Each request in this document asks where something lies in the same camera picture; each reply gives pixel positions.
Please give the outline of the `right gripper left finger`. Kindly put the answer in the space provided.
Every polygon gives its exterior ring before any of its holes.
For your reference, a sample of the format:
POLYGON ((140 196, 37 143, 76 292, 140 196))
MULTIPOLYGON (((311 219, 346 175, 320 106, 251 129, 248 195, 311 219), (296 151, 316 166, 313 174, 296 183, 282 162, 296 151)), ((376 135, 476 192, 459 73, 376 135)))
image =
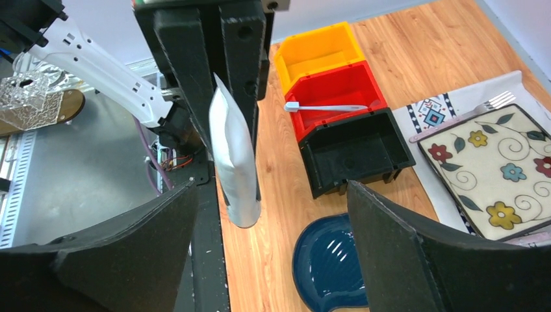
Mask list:
POLYGON ((172 311, 198 212, 191 181, 47 244, 1 250, 2 311, 172 311))

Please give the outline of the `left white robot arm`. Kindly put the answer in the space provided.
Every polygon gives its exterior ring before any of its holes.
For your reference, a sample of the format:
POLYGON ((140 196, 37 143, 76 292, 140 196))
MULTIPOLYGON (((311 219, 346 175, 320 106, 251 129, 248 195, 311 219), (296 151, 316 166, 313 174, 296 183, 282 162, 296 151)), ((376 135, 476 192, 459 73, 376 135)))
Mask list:
POLYGON ((80 29, 61 1, 2 1, 1 49, 27 52, 118 102, 165 146, 195 131, 210 150, 255 148, 275 13, 288 1, 133 1, 169 89, 153 86, 80 29))

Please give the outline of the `white toothbrush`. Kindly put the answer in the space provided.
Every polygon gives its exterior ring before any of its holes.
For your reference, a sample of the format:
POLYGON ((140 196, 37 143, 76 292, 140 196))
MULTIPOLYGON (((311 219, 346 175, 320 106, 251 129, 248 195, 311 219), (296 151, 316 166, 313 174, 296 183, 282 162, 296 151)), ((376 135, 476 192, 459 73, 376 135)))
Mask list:
POLYGON ((329 106, 308 106, 300 105, 297 101, 288 101, 284 105, 284 110, 287 112, 298 111, 340 111, 353 112, 367 109, 365 105, 329 105, 329 106))

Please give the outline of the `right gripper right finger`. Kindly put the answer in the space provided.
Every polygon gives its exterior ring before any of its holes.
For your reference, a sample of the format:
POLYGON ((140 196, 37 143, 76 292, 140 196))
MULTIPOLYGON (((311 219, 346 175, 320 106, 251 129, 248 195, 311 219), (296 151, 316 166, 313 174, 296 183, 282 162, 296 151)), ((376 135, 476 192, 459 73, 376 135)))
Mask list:
POLYGON ((371 311, 549 311, 550 247, 445 226, 351 181, 347 206, 371 311))

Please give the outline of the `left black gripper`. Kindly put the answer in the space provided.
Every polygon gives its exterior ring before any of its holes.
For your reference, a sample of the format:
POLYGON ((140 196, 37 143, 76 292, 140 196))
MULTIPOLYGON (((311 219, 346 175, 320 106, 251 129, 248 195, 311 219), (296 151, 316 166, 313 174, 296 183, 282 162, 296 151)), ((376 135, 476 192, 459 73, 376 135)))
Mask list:
MULTIPOLYGON (((265 43, 270 36, 267 12, 287 11, 289 0, 133 0, 131 4, 135 10, 220 6, 227 86, 248 128, 257 128, 257 101, 264 95, 262 80, 269 66, 265 43)), ((210 142, 209 107, 214 88, 200 13, 186 8, 157 10, 154 30, 186 99, 192 123, 201 139, 210 142)))

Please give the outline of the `white toothpaste tube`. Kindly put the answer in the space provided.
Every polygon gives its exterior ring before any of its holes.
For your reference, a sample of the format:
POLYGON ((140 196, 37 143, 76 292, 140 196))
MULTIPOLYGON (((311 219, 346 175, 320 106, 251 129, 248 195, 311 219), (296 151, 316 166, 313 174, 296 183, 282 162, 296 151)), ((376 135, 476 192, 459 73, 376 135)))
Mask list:
POLYGON ((216 90, 209 109, 212 157, 227 199, 229 220, 254 226, 261 214, 253 144, 244 115, 224 82, 214 74, 216 90))

